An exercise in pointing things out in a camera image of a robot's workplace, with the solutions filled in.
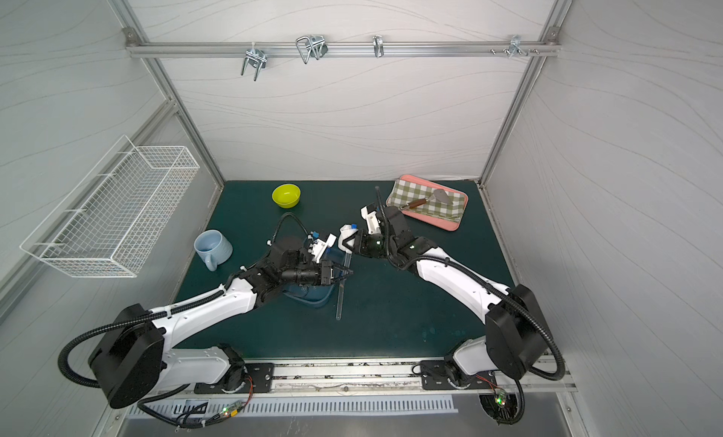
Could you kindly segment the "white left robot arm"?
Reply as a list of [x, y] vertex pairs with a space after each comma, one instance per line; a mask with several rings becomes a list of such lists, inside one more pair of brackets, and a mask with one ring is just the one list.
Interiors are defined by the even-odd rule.
[[264, 256], [216, 288], [179, 303], [145, 309], [128, 306], [116, 320], [87, 331], [59, 353], [58, 370], [70, 382], [103, 391], [121, 409], [150, 393], [188, 384], [223, 384], [234, 390], [245, 363], [228, 344], [182, 350], [180, 344], [214, 325], [267, 305], [290, 286], [330, 288], [350, 268], [328, 257], [334, 234], [273, 237]]

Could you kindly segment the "uncapped clear test tube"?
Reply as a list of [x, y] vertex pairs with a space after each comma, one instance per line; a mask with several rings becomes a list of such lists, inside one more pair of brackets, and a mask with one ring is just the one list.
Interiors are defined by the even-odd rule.
[[337, 302], [336, 302], [336, 312], [335, 312], [335, 319], [337, 321], [341, 321], [342, 317], [343, 317], [345, 285], [346, 285], [346, 281], [341, 281], [337, 288], [338, 291], [337, 291]]

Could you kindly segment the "blue translucent plastic container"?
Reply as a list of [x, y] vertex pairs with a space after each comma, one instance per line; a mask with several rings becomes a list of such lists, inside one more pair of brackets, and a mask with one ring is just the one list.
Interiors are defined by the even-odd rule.
[[[323, 260], [335, 260], [344, 262], [346, 253], [339, 249], [327, 250]], [[331, 286], [298, 286], [288, 285], [284, 288], [284, 295], [301, 305], [312, 308], [320, 308], [326, 305], [335, 292], [337, 285]]]

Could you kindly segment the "yellow-green plastic bowl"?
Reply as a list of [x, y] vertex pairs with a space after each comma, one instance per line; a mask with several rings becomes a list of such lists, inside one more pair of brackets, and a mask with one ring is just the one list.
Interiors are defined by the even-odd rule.
[[272, 193], [273, 202], [281, 209], [293, 209], [301, 198], [301, 189], [296, 184], [282, 184]]

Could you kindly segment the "light blue ribbed mug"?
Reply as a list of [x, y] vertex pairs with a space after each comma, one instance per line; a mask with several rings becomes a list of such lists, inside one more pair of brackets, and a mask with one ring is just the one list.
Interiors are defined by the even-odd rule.
[[209, 271], [216, 271], [219, 265], [233, 255], [233, 245], [215, 229], [206, 230], [196, 237], [193, 247]]

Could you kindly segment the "metal clamp hook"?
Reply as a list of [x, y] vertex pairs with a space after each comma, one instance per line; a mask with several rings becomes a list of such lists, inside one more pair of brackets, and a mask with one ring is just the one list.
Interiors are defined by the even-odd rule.
[[303, 64], [308, 64], [312, 59], [319, 61], [329, 52], [325, 37], [319, 34], [303, 35], [297, 38], [295, 46]]

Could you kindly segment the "metal U-bolt hook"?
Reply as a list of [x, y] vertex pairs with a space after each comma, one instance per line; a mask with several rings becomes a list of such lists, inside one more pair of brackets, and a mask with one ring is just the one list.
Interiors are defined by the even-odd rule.
[[253, 80], [258, 81], [260, 73], [267, 68], [267, 55], [256, 46], [252, 46], [245, 52], [240, 74], [253, 74]]

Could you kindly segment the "black cooling fan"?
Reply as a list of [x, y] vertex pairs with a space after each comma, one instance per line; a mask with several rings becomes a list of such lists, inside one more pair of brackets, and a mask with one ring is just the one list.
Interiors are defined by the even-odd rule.
[[523, 392], [517, 392], [515, 395], [480, 395], [479, 402], [487, 416], [498, 425], [515, 425], [525, 414], [526, 401]]

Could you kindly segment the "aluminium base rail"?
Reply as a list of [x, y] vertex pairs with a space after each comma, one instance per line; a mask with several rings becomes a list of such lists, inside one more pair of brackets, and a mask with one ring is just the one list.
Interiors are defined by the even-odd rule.
[[257, 389], [276, 396], [415, 395], [490, 393], [493, 386], [516, 389], [499, 370], [483, 372], [466, 389], [422, 374], [420, 357], [337, 359], [248, 359]]

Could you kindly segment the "metal bracket hook right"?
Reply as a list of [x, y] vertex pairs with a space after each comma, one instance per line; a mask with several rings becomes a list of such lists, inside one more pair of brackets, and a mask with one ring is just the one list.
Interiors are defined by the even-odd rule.
[[490, 53], [493, 56], [505, 55], [506, 58], [534, 57], [538, 55], [538, 49], [526, 49], [523, 46], [523, 40], [521, 36], [514, 35], [509, 40], [507, 47], [505, 47], [504, 49], [490, 49]]

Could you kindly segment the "aluminium top rail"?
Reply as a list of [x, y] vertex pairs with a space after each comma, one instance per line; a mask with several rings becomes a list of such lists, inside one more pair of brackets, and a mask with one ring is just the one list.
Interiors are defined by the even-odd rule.
[[[495, 57], [490, 49], [504, 49], [509, 40], [502, 42], [384, 42], [382, 58], [468, 58]], [[369, 58], [374, 56], [372, 40], [363, 42], [327, 42], [329, 52], [326, 59]], [[241, 59], [252, 46], [261, 49], [269, 59], [298, 59], [299, 52], [293, 42], [267, 43], [146, 43], [128, 46], [126, 51], [137, 59], [184, 59], [184, 58], [228, 58]], [[557, 56], [562, 47], [559, 44], [540, 44], [523, 41], [526, 49], [538, 49], [534, 57]]]

